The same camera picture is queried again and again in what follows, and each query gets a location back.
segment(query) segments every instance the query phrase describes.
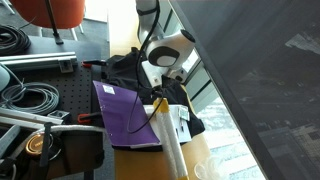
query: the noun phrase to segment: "gray floor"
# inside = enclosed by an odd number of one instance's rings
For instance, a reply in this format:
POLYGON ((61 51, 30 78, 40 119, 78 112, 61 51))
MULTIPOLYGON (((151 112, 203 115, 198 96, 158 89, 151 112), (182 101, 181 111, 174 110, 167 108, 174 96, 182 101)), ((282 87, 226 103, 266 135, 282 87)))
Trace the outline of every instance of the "gray floor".
MULTIPOLYGON (((19 14, 11 15, 10 12, 0 4, 0 24, 1 25, 11 25, 14 27, 21 27, 27 24, 19 14)), ((108 59, 110 57, 109 53, 109 42, 108 42, 108 26, 107 23, 92 21, 92 20, 83 20, 82 27, 84 29, 84 34, 80 33, 80 29, 76 28, 76 34, 79 41, 89 41, 95 42, 101 45, 101 56, 102 59, 108 59)), ((33 25, 28 25, 22 29, 27 35, 37 36, 37 28, 33 25)), ((62 39, 72 40, 72 35, 69 30, 59 30, 59 34, 62 39)), ((44 37, 52 37, 51 29, 43 29, 44 37)), ((104 141, 104 150, 105 150, 105 159, 104 164, 95 170, 95 179, 96 180, 113 180, 114 179, 114 160, 113 160, 113 149, 111 148, 110 143, 104 141)), ((56 180, 78 180, 84 179, 83 173, 66 176, 63 178, 57 178, 56 180)))

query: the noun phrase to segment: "coiled cable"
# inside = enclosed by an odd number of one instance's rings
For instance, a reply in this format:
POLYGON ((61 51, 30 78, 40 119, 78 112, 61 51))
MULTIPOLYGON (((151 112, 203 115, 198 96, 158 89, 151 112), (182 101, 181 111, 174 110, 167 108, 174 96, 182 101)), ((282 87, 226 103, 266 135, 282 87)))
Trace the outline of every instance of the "coiled cable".
POLYGON ((20 29, 0 25, 0 56, 14 55, 26 50, 31 42, 20 29))
POLYGON ((59 91, 55 87, 39 82, 23 83, 5 65, 0 63, 0 66, 6 69, 19 83, 17 85, 10 86, 2 91, 1 98, 4 101, 0 102, 0 106, 3 105, 7 109, 13 109, 39 115, 47 115, 56 109, 59 104, 60 95, 59 91), (15 105, 14 103, 21 101, 27 92, 42 94, 42 103, 33 107, 18 107, 17 105, 15 105))

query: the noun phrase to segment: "purple folder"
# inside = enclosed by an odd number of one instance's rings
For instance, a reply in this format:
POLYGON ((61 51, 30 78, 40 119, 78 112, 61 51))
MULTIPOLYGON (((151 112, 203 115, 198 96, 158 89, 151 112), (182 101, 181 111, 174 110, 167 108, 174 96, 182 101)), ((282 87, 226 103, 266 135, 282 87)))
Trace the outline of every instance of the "purple folder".
POLYGON ((149 123, 133 134, 127 130, 133 107, 130 131, 138 129, 148 120, 139 97, 134 105, 137 92, 98 81, 93 83, 98 94, 104 126, 112 145, 144 147, 160 142, 149 123))

